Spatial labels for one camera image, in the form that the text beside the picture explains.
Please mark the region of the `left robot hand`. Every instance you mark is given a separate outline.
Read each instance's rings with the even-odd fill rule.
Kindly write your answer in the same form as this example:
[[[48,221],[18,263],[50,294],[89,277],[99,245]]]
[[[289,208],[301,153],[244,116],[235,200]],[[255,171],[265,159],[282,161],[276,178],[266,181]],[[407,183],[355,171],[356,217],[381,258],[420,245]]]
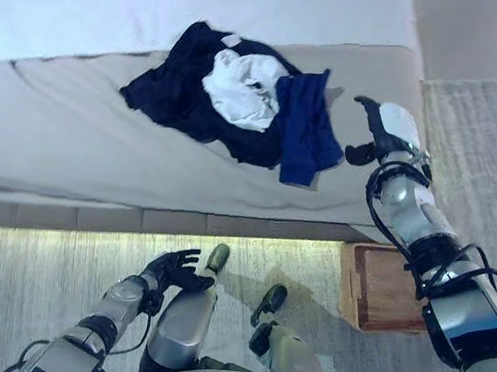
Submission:
[[[184,291],[205,291],[215,284],[213,278],[196,274],[201,250],[189,249],[163,253],[146,266],[142,275],[155,278],[156,288],[165,291],[175,286]]]

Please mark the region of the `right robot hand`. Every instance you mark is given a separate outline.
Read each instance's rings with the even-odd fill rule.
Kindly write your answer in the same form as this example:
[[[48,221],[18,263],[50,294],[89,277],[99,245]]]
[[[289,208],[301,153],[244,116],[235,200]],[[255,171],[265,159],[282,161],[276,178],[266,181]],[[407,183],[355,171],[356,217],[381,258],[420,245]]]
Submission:
[[[356,147],[347,145],[345,159],[350,165],[366,166],[375,160],[395,152],[407,152],[411,156],[421,154],[421,144],[413,115],[395,103],[378,103],[370,97],[356,96],[354,101],[362,105],[367,115],[371,143]]]

